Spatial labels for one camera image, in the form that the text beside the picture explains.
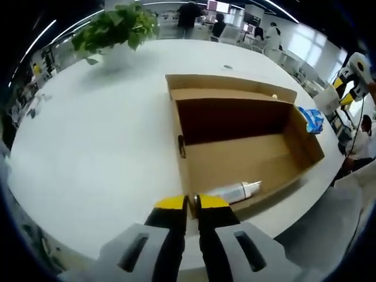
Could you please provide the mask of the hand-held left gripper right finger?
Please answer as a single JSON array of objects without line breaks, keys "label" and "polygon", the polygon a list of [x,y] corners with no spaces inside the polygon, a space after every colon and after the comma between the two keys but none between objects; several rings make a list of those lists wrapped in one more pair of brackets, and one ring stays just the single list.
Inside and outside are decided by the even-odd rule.
[{"label": "hand-held left gripper right finger", "polygon": [[195,197],[200,250],[209,281],[287,281],[281,245],[249,223],[241,223],[220,197]]}]

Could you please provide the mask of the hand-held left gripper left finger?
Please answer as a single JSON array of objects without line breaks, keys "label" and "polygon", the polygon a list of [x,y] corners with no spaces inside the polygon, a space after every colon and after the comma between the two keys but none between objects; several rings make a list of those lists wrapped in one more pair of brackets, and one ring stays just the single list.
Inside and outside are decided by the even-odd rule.
[{"label": "hand-held left gripper left finger", "polygon": [[99,281],[176,281],[185,247],[188,197],[157,202],[143,224],[135,223],[100,251]]}]

